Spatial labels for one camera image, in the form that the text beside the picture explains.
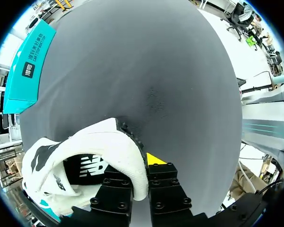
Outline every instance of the white sneaker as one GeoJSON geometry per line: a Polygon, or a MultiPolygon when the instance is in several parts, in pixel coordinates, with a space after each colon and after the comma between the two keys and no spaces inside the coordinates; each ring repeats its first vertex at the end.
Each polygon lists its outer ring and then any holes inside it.
{"type": "Polygon", "coordinates": [[[136,201],[147,196],[148,181],[139,147],[118,131],[110,118],[78,131],[64,142],[39,139],[24,155],[24,189],[38,204],[43,199],[56,215],[89,205],[107,165],[127,175],[136,201]]]}

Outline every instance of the gray fabric surface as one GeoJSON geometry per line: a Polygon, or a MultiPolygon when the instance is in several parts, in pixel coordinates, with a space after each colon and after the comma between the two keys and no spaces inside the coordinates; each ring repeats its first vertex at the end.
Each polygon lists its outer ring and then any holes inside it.
{"type": "MultiPolygon", "coordinates": [[[[144,151],[173,162],[194,214],[213,215],[231,184],[242,113],[230,59],[187,0],[93,0],[56,23],[38,102],[20,116],[25,149],[118,117],[144,151]]],[[[148,199],[131,226],[150,226],[148,199]]]]}

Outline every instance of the shoe tongue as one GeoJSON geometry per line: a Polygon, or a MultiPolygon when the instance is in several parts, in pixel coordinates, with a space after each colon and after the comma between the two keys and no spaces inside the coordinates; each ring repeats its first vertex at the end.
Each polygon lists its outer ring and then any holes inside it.
{"type": "Polygon", "coordinates": [[[55,195],[80,195],[79,192],[75,192],[71,187],[64,170],[63,162],[50,171],[40,191],[55,195]]]}

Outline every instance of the black office chair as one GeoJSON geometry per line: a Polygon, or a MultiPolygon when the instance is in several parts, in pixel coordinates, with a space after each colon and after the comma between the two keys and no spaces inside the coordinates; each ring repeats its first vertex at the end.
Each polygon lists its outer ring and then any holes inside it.
{"type": "Polygon", "coordinates": [[[239,16],[243,13],[244,13],[244,6],[242,6],[240,3],[237,3],[235,9],[231,13],[230,18],[228,18],[227,20],[224,19],[224,18],[220,19],[221,21],[225,20],[226,22],[228,22],[231,25],[229,28],[227,28],[227,31],[229,31],[229,29],[235,29],[236,30],[236,32],[239,35],[239,41],[242,40],[242,38],[241,38],[242,32],[239,29],[241,29],[243,32],[247,33],[248,32],[247,27],[250,25],[250,23],[254,19],[253,16],[250,16],[250,18],[248,18],[247,20],[240,22],[239,16]]]}

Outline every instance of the green object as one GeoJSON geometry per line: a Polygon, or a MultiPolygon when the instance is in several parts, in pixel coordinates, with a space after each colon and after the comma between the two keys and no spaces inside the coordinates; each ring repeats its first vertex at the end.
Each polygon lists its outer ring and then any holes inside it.
{"type": "Polygon", "coordinates": [[[8,75],[4,114],[19,114],[36,103],[41,70],[55,33],[52,27],[40,20],[23,41],[8,75]]]}
{"type": "Polygon", "coordinates": [[[250,37],[248,37],[248,39],[246,40],[246,42],[247,42],[247,44],[248,44],[248,46],[253,46],[253,45],[256,45],[257,44],[257,42],[256,42],[256,40],[255,40],[255,38],[254,38],[254,36],[250,36],[250,37]]]}

